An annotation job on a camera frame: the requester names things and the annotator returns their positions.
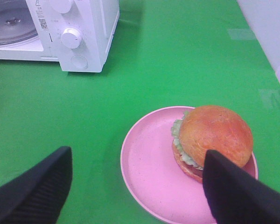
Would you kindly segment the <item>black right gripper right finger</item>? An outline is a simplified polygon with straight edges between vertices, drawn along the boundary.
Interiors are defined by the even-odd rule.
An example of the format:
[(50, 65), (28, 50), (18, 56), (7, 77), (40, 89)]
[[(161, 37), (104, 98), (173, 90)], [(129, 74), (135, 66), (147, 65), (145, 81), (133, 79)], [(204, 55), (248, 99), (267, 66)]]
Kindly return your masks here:
[(280, 193), (216, 150), (208, 150), (203, 190), (218, 224), (280, 224)]

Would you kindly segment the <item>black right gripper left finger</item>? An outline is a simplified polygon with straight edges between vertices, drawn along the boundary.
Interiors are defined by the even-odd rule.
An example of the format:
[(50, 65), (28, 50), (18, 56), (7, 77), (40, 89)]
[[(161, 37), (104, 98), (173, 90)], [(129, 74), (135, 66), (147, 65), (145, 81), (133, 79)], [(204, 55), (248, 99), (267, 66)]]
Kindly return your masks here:
[(55, 224), (72, 179), (72, 150), (63, 146), (0, 187), (0, 224)]

